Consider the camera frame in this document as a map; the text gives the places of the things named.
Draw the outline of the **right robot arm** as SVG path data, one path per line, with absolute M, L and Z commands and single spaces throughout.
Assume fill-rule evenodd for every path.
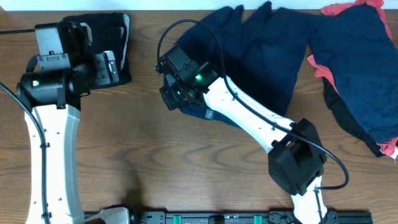
M 201 105 L 218 112 L 252 136 L 268 155 L 272 180 L 291 195 L 300 223 L 325 223 L 321 182 L 326 154 L 314 125 L 280 116 L 239 89 L 216 65 L 199 65 L 177 45 L 155 67 L 167 84 L 160 89 L 168 109 Z

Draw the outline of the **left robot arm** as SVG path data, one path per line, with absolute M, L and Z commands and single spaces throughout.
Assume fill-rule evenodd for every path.
M 76 137 L 81 99 L 94 87 L 119 80 L 112 51 L 94 54 L 83 22 L 35 26 L 39 55 L 17 84 L 27 108 L 31 154 L 28 223 L 129 223 L 126 207 L 87 215 L 80 203 Z

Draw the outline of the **navy blue shorts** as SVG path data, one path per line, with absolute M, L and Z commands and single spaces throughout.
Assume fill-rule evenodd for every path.
M 223 7 L 187 30 L 177 45 L 199 65 L 220 65 L 242 91 L 285 115 L 305 56 L 315 16 L 271 9 L 265 2 L 247 20 L 243 6 Z

